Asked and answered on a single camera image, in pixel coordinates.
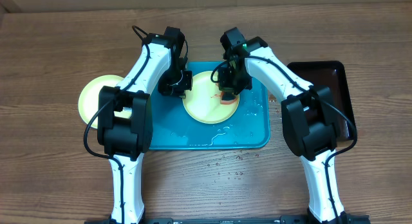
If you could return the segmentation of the yellow-green plate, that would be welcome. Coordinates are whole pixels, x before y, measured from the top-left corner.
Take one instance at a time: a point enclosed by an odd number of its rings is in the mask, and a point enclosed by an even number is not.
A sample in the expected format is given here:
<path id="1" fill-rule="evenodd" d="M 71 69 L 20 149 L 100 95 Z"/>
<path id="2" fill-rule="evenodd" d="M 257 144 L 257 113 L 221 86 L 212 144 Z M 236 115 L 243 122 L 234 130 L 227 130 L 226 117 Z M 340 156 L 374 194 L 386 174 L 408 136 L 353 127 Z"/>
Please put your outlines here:
<path id="1" fill-rule="evenodd" d="M 115 87 L 123 79 L 117 75 L 103 75 L 93 79 L 83 88 L 78 100 L 78 111 L 84 123 L 88 124 L 98 111 L 98 95 L 102 87 Z"/>
<path id="2" fill-rule="evenodd" d="M 211 81 L 212 71 L 203 71 L 193 77 L 192 89 L 186 92 L 183 106 L 195 120 L 204 124 L 218 124 L 229 119 L 239 106 L 238 101 L 220 104 L 221 92 L 218 84 Z"/>

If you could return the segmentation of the orange and black sponge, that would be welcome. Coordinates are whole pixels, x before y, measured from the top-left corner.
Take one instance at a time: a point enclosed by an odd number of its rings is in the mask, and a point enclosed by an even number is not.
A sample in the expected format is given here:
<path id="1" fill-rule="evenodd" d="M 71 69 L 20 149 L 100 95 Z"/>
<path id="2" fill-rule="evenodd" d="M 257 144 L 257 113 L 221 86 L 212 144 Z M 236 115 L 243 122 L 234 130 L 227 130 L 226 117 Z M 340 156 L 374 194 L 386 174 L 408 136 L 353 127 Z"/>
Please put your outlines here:
<path id="1" fill-rule="evenodd" d="M 220 104 L 230 105 L 238 101 L 238 96 L 231 92 L 221 92 Z"/>

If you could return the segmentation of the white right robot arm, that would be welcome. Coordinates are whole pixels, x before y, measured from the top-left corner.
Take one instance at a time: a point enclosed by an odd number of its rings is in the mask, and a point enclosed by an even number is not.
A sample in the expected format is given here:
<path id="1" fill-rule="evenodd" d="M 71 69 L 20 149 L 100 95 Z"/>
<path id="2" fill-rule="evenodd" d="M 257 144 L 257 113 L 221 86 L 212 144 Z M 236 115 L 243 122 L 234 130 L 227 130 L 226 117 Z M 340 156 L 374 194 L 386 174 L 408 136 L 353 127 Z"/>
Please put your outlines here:
<path id="1" fill-rule="evenodd" d="M 334 107 L 330 89 L 296 75 L 260 37 L 246 40 L 232 28 L 221 36 L 220 43 L 224 61 L 213 71 L 211 81 L 222 91 L 223 101 L 251 89 L 254 79 L 262 83 L 280 102 L 283 137 L 304 167 L 309 222 L 347 223 L 334 166 L 342 113 Z"/>

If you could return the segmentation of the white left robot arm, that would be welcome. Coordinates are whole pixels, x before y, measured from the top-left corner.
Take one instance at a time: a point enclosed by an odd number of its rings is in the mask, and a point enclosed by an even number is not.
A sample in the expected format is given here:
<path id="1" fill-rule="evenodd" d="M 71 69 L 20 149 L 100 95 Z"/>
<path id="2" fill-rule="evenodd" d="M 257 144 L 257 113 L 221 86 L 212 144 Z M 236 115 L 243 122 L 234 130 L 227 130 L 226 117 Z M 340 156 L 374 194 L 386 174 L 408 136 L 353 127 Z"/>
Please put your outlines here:
<path id="1" fill-rule="evenodd" d="M 142 162 L 153 137 L 151 94 L 185 98 L 192 88 L 186 69 L 188 48 L 179 28 L 163 34 L 146 33 L 134 26 L 142 52 L 127 76 L 116 86 L 103 86 L 98 94 L 97 140 L 104 147 L 113 173 L 114 206 L 106 223 L 142 223 Z"/>

